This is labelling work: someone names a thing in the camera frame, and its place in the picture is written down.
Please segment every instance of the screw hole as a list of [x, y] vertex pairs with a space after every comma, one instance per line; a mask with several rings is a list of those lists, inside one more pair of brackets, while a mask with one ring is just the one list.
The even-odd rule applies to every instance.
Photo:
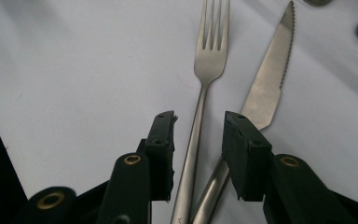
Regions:
[[130, 224], [130, 217], [127, 215], [121, 215], [115, 218], [113, 224]]
[[287, 166], [290, 166], [290, 167], [298, 167], [299, 166], [298, 160], [296, 160], [293, 157], [288, 157], [288, 156], [282, 157], [281, 162]]
[[124, 163], [126, 163], [127, 165], [134, 165], [140, 161], [141, 161], [141, 157], [137, 155], [130, 155], [126, 157], [126, 159], [124, 159]]
[[41, 198], [37, 202], [36, 206], [40, 210], [47, 210], [62, 203], [64, 198], [65, 194], [62, 191], [55, 191]]

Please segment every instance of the gray object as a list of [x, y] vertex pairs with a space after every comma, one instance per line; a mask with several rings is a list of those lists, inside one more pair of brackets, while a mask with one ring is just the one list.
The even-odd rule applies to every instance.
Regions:
[[322, 7], [331, 2], [331, 0], [304, 0], [304, 2], [308, 3], [313, 7]]
[[184, 224], [190, 220], [190, 209], [193, 200], [194, 183], [196, 177], [197, 159], [199, 154], [200, 133], [202, 126], [202, 116], [204, 111], [207, 90], [210, 84], [219, 78], [226, 66], [227, 44], [228, 44], [228, 24], [229, 24], [229, 0], [226, 5], [226, 15], [223, 27], [222, 38], [219, 38], [220, 30], [220, 11], [222, 1], [219, 1], [216, 25], [213, 31], [213, 5], [211, 6], [211, 17], [209, 20], [208, 33], [204, 41], [207, 0], [204, 1], [202, 16], [200, 21], [200, 32], [197, 43], [196, 58], [194, 62], [194, 72], [201, 82], [201, 91], [197, 103], [196, 114], [191, 129], [190, 140], [188, 142], [182, 175], [176, 200], [173, 207], [171, 223]]
[[[269, 126], [281, 97], [281, 86], [293, 42], [294, 13], [294, 5], [291, 1], [272, 37], [266, 56], [241, 111], [241, 114], [247, 117], [258, 130]], [[192, 223], [211, 222], [228, 176], [227, 164], [220, 159], [202, 193], [196, 213], [192, 217]]]

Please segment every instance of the white table surface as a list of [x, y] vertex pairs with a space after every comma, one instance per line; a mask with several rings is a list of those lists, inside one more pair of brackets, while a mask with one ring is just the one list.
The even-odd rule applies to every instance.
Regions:
[[[221, 153], [224, 114], [239, 112], [288, 0], [232, 0], [225, 73], [210, 88], [195, 201]], [[0, 134], [28, 197], [51, 186], [81, 194], [136, 150], [153, 118], [174, 110], [174, 188], [153, 203], [169, 223], [200, 83], [194, 53], [202, 1], [0, 1]], [[282, 98], [263, 131], [275, 153], [305, 160], [358, 201], [358, 0], [295, 1]], [[266, 223], [231, 183], [213, 223]]]

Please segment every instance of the silver fork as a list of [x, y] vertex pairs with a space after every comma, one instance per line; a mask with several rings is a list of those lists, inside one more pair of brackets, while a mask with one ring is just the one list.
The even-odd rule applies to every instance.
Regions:
[[197, 43], [196, 58], [194, 62], [194, 73], [201, 82], [201, 91], [199, 101], [197, 102], [196, 114], [194, 116], [193, 127], [191, 129], [190, 140], [188, 142], [185, 163], [182, 170], [179, 188], [176, 194], [175, 205], [172, 212], [172, 224], [189, 223], [194, 183], [196, 177], [197, 159], [199, 154], [200, 132], [202, 126], [202, 116], [204, 112], [205, 99], [210, 84], [223, 74], [223, 71], [226, 66], [229, 24], [229, 0], [227, 0], [224, 28], [221, 38], [219, 38], [219, 33], [222, 1], [219, 1], [214, 35], [212, 34], [214, 0], [212, 1], [208, 33], [206, 41], [204, 41], [207, 1], [208, 0], [204, 0], [203, 3], [199, 39]]

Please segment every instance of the serrated knife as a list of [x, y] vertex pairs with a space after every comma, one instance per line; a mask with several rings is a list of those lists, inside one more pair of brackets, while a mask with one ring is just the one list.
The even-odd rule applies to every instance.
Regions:
[[[294, 28], [295, 9], [293, 2], [290, 1], [241, 110], [241, 114], [247, 117], [258, 130], [269, 126], [281, 97], [281, 87], [289, 62]], [[211, 222], [228, 177], [227, 164], [220, 158], [202, 193], [195, 215], [192, 217], [193, 224]]]

